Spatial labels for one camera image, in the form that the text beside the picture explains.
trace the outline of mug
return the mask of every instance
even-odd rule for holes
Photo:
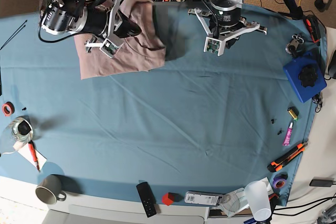
[[[64,201],[67,198],[65,192],[61,190],[61,181],[55,175],[46,177],[35,189],[37,198],[48,205],[56,204],[56,202]]]

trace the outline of tape roll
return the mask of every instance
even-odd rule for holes
[[[11,102],[6,102],[2,105],[2,112],[5,116],[10,116],[14,113],[14,106]]]
[[[275,177],[273,180],[273,188],[283,188],[286,184],[286,179],[283,176]]]

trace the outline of remote control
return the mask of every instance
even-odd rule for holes
[[[152,190],[149,187],[147,182],[142,182],[137,185],[137,190],[141,199],[141,203],[143,205],[143,208],[145,209],[147,217],[152,217],[153,215],[156,215],[156,210],[154,207],[154,199]]]

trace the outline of red tape roll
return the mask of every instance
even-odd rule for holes
[[[11,102],[6,102],[4,105],[2,105],[2,112],[5,114],[5,116],[10,116],[14,113],[14,106]]]

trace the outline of clear plastic cup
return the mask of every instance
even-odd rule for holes
[[[256,221],[267,220],[271,216],[266,184],[253,181],[245,187],[245,196]]]

